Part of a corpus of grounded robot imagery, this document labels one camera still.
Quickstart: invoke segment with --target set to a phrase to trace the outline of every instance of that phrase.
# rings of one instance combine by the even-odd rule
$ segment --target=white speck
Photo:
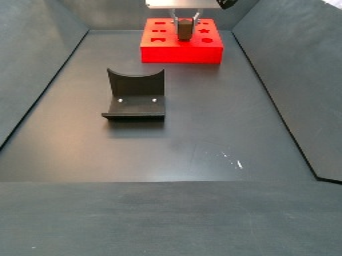
[[[240,167],[240,169],[243,169],[243,167],[241,167],[241,164],[240,164],[240,161],[237,160],[237,166]]]

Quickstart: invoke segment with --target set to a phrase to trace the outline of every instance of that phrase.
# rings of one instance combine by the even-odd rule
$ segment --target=gray floor
[[[0,154],[1,181],[312,181],[232,34],[220,65],[141,64],[140,31],[92,31]],[[165,69],[164,122],[108,123],[105,69]]]
[[[221,65],[146,65],[138,31],[90,32],[0,152],[1,255],[340,255],[340,186],[313,180],[221,37]],[[165,68],[164,124],[100,117],[106,67]],[[196,182],[96,182],[174,180]]]

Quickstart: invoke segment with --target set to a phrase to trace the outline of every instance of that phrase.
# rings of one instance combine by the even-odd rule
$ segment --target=side wall
[[[146,18],[169,17],[166,10],[149,10],[144,0],[60,1],[90,29],[141,30]],[[239,0],[236,5],[225,11],[220,9],[204,10],[203,17],[213,18],[219,29],[231,30],[257,1]],[[177,12],[178,16],[193,16],[193,14],[194,10]]]
[[[317,177],[342,181],[342,11],[260,0],[233,34]]]
[[[0,0],[0,146],[86,31],[54,0]]]

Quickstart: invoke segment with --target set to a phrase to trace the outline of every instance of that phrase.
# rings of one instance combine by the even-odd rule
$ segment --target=hole
[[[203,43],[212,43],[212,39],[211,38],[201,38],[201,42]]]
[[[150,38],[150,42],[154,42],[154,41],[164,42],[165,38]]]
[[[198,30],[198,32],[203,34],[203,33],[208,33],[209,30],[203,28],[203,29]]]

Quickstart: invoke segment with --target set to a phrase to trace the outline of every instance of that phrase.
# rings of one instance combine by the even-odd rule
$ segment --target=black plastic part
[[[236,4],[237,0],[216,0],[221,9],[228,9]]]
[[[181,19],[177,22],[177,40],[189,41],[193,30],[193,19]]]
[[[125,76],[106,69],[112,103],[106,119],[138,119],[165,116],[164,70],[148,76]]]

